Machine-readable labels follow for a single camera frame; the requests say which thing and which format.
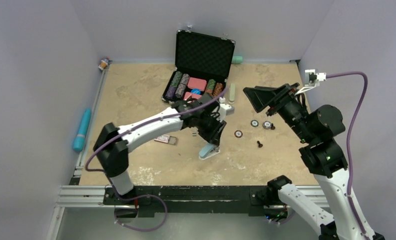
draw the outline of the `light blue tube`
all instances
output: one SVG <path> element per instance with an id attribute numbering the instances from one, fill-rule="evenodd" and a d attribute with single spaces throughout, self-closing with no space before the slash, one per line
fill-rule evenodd
<path id="1" fill-rule="evenodd" d="M 89 127 L 91 116 L 91 110 L 90 108 L 87 108 L 86 111 L 84 111 L 83 117 L 81 118 L 79 131 L 73 143 L 73 149 L 77 152 L 81 152 L 83 150 L 84 142 L 86 140 L 87 128 Z"/>

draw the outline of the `black case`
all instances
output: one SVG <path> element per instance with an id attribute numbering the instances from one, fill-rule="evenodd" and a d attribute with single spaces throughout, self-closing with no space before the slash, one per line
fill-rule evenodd
<path id="1" fill-rule="evenodd" d="M 226 87 L 236 42 L 230 39 L 185 30 L 177 31 L 175 69 L 162 95 L 164 102 L 173 103 L 182 98 L 166 97 L 177 71 L 193 78 L 214 79 Z"/>

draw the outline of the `case lid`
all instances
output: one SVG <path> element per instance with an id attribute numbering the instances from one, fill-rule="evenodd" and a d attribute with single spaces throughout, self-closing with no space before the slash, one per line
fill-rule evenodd
<path id="1" fill-rule="evenodd" d="M 219 78 L 229 76 L 235 41 L 179 30 L 176 40 L 176 67 Z"/>

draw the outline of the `green cylinder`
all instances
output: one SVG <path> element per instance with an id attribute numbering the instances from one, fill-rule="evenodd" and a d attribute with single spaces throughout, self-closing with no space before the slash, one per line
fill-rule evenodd
<path id="1" fill-rule="evenodd" d="M 241 64 L 243 62 L 242 56 L 233 56 L 232 64 Z"/>

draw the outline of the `wooden tabletop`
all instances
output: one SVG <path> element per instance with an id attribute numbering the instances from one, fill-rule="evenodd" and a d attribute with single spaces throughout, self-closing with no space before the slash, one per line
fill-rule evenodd
<path id="1" fill-rule="evenodd" d="M 132 124 L 151 117 L 169 104 L 161 95 L 174 70 L 172 64 L 112 64 L 108 70 L 95 121 L 88 140 L 86 158 L 92 154 L 102 127 L 110 122 L 116 126 Z M 228 84 L 236 84 L 235 113 L 226 117 L 221 136 L 221 152 L 207 160 L 198 153 L 206 144 L 194 129 L 172 132 L 177 145 L 149 141 L 129 155 L 128 172 L 136 185 L 265 185 L 267 181 L 286 175 L 296 185 L 315 185 L 300 158 L 302 147 L 298 137 L 280 116 L 267 117 L 256 113 L 242 92 L 244 87 L 280 87 L 301 83 L 295 64 L 232 65 Z M 251 120 L 260 125 L 252 127 Z M 275 130 L 262 128 L 269 120 Z M 243 132 L 236 138 L 234 132 Z M 257 141 L 264 146 L 258 148 Z M 95 158 L 91 168 L 101 168 Z M 81 185 L 107 185 L 101 172 L 82 171 Z"/>

